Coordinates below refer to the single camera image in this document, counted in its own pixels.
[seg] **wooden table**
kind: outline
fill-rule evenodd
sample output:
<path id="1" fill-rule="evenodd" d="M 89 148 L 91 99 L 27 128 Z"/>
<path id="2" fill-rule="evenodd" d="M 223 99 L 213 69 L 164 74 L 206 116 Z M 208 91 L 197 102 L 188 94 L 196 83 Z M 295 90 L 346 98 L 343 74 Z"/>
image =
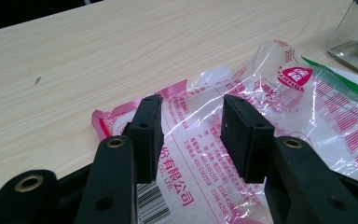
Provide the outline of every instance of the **wooden table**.
<path id="1" fill-rule="evenodd" d="M 106 0 L 0 30 L 0 188 L 31 169 L 62 177 L 92 162 L 95 109 L 235 69 L 264 41 L 348 70 L 326 47 L 350 3 Z"/>

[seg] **pink and white packaging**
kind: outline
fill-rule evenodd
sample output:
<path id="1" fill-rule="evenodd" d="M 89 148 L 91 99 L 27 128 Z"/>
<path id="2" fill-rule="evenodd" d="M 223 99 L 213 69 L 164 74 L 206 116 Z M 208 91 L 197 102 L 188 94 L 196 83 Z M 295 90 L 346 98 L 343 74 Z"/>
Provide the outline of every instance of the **pink and white packaging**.
<path id="1" fill-rule="evenodd" d="M 219 138 L 225 94 L 250 102 L 275 136 L 307 141 L 330 169 L 358 180 L 358 93 L 286 43 L 264 43 L 235 73 L 218 66 L 188 83 L 156 92 L 165 133 L 157 183 L 172 213 L 159 223 L 272 223 L 264 185 L 243 182 Z M 100 139 L 121 134 L 139 103 L 96 110 Z"/>

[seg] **wood grain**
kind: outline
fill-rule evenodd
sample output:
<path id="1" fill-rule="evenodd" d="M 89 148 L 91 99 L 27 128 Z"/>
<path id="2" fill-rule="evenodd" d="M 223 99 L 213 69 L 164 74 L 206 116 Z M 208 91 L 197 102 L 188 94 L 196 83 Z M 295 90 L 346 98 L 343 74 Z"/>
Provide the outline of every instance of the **wood grain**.
<path id="1" fill-rule="evenodd" d="M 350 3 L 106 0 L 0 30 L 0 188 L 31 169 L 62 177 L 90 163 L 95 109 L 234 69 L 264 41 L 348 70 L 326 47 Z"/>

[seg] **barcode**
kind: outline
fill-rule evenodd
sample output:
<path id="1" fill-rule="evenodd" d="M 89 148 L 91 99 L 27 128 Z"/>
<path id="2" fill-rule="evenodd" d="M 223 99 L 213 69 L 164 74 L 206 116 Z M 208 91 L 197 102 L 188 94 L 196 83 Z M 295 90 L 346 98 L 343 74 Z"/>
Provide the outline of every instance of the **barcode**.
<path id="1" fill-rule="evenodd" d="M 138 185 L 139 223 L 156 223 L 170 214 L 156 182 Z"/>

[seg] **green strip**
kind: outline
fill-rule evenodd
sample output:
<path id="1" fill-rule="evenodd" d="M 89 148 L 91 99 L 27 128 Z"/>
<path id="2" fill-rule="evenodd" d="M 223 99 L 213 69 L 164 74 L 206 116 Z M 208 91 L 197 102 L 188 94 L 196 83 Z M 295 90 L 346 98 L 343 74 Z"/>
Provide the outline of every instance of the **green strip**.
<path id="1" fill-rule="evenodd" d="M 358 84 L 354 83 L 354 82 L 351 82 L 350 80 L 348 80 L 347 78 L 345 77 L 342 77 L 340 74 L 337 74 L 335 73 L 333 70 L 331 70 L 330 68 L 322 65 L 322 64 L 318 64 L 316 62 L 313 62 L 307 58 L 304 58 L 302 57 L 307 63 L 309 63 L 310 65 L 313 65 L 313 66 L 317 66 L 317 67 L 320 67 L 322 69 L 325 69 L 329 72 L 331 72 L 332 74 L 336 75 L 345 85 L 347 85 L 348 88 L 350 88 L 352 91 L 358 93 Z"/>

